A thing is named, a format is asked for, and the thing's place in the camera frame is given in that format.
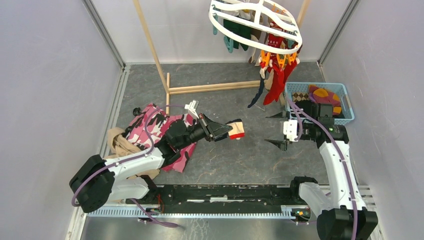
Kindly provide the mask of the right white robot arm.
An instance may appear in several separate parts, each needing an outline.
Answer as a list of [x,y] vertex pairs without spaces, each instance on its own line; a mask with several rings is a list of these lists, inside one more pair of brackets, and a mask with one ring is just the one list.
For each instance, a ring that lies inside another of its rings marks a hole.
[[316,216],[321,240],[367,240],[379,220],[363,200],[350,160],[349,137],[344,125],[336,124],[330,104],[314,104],[311,114],[292,100],[287,101],[296,118],[281,123],[282,140],[268,142],[286,151],[290,143],[313,141],[324,160],[329,193],[312,177],[298,176],[290,183],[289,199],[305,202]]

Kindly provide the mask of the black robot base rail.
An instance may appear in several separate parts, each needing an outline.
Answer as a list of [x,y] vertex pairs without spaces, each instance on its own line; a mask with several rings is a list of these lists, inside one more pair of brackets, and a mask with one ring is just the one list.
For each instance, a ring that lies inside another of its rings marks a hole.
[[308,207],[289,185],[277,184],[165,184],[137,203],[159,205],[163,214],[277,214],[283,207]]

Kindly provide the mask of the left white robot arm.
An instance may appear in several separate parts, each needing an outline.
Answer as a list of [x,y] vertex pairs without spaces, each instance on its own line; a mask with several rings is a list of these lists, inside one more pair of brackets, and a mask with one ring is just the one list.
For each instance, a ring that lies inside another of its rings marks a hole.
[[91,213],[110,201],[121,199],[153,203],[157,190],[145,177],[131,178],[137,173],[157,170],[175,163],[182,150],[202,139],[212,142],[233,130],[200,114],[195,124],[187,126],[182,119],[172,122],[163,137],[150,148],[131,155],[103,159],[89,157],[69,182],[73,192],[71,204]]

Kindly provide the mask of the red santa sock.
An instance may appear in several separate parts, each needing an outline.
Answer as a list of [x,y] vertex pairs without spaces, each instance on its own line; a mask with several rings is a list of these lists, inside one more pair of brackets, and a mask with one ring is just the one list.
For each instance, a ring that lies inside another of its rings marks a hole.
[[277,102],[281,93],[285,88],[288,74],[285,69],[281,69],[279,66],[272,65],[273,78],[269,92],[263,100],[263,105],[269,105],[273,101]]
[[295,58],[294,61],[292,61],[290,64],[286,65],[284,68],[284,80],[283,83],[285,84],[288,81],[289,76],[294,71],[294,69],[297,67],[297,65],[300,63],[300,59],[298,57]]

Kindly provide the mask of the white oval clip hanger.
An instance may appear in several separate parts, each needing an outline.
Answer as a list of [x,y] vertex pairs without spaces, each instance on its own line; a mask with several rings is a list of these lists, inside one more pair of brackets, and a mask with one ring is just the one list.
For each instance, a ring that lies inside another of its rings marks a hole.
[[[240,12],[243,10],[255,12],[254,19],[247,20],[233,15],[233,12]],[[303,45],[301,32],[294,16],[285,7],[272,0],[260,0],[258,2],[212,0],[209,6],[208,17],[217,31],[249,47],[254,47],[274,54],[288,55],[296,53]],[[276,37],[292,40],[296,42],[297,45],[289,49],[283,49],[242,37],[226,29],[224,25],[219,22],[219,18],[272,34]]]

